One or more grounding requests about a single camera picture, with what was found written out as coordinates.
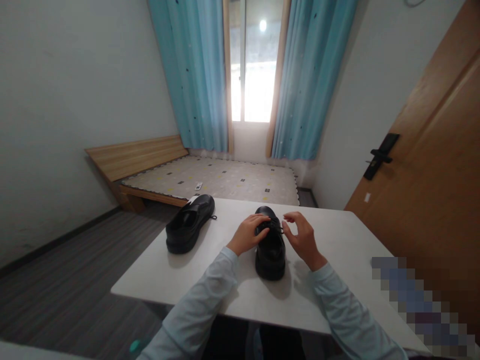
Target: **cable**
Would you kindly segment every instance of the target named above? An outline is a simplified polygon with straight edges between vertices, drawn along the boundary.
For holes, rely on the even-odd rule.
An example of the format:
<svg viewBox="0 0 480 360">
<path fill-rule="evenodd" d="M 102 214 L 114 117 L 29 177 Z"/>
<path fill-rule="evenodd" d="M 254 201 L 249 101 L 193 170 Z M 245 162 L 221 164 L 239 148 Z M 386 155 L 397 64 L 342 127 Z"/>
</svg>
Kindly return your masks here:
<svg viewBox="0 0 480 360">
<path fill-rule="evenodd" d="M 410 9 L 413 9 L 413 8 L 416 8 L 418 5 L 420 5 L 421 3 L 423 3 L 425 0 L 420 0 L 419 2 L 417 2 L 416 4 L 412 4 L 412 3 L 409 3 L 409 0 L 403 0 L 403 2 L 405 3 L 405 5 L 410 8 Z"/>
</svg>

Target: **bed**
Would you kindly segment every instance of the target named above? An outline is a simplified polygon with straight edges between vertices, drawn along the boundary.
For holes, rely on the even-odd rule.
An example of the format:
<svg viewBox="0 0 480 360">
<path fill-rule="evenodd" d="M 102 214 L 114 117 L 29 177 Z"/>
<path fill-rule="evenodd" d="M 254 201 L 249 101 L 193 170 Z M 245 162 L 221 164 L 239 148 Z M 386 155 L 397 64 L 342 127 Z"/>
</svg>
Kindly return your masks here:
<svg viewBox="0 0 480 360">
<path fill-rule="evenodd" d="M 292 169 L 188 155 L 179 135 L 85 150 L 124 210 L 142 199 L 183 206 L 195 195 L 299 205 Z M 195 190 L 202 182 L 200 190 Z"/>
</svg>

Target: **light blue shirt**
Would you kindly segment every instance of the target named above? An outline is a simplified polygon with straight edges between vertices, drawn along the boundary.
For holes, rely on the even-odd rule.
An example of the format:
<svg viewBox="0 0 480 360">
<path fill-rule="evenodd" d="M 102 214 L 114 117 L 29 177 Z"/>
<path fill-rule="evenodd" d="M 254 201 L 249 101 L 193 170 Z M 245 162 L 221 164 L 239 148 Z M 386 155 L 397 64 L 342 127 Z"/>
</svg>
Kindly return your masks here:
<svg viewBox="0 0 480 360">
<path fill-rule="evenodd" d="M 224 247 L 200 280 L 173 307 L 138 359 L 192 358 L 208 339 L 222 300 L 237 285 L 238 261 L 238 256 Z M 349 358 L 408 358 L 329 263 L 310 276 L 312 291 L 330 324 L 332 336 Z"/>
</svg>

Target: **wooden door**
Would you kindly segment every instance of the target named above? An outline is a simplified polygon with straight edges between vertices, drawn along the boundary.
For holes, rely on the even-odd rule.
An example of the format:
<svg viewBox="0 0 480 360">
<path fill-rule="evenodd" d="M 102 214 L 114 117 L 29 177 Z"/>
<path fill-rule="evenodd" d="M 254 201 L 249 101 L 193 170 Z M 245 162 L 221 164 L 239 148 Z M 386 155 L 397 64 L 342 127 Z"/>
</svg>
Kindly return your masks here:
<svg viewBox="0 0 480 360">
<path fill-rule="evenodd" d="M 391 133 L 400 138 L 354 212 L 480 339 L 480 1 L 467 0 Z"/>
</svg>

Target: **door handle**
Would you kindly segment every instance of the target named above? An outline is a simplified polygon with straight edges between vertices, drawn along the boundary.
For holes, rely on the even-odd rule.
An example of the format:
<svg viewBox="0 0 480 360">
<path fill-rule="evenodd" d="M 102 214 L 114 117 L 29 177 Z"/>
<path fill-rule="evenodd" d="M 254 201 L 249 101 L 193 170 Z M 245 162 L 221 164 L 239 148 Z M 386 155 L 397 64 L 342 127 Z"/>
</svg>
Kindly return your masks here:
<svg viewBox="0 0 480 360">
<path fill-rule="evenodd" d="M 385 139 L 383 139 L 380 147 L 378 149 L 372 149 L 370 151 L 370 154 L 373 155 L 373 160 L 370 161 L 370 165 L 366 168 L 366 171 L 363 174 L 363 177 L 365 179 L 372 180 L 378 169 L 380 169 L 382 163 L 390 164 L 393 161 L 393 159 L 388 155 L 399 137 L 399 134 L 389 132 L 385 136 Z"/>
<path fill-rule="evenodd" d="M 379 158 L 379 160 L 383 161 L 384 163 L 390 164 L 392 162 L 392 158 L 387 156 L 383 152 L 380 152 L 380 149 L 373 149 L 370 151 L 370 154 Z"/>
</svg>

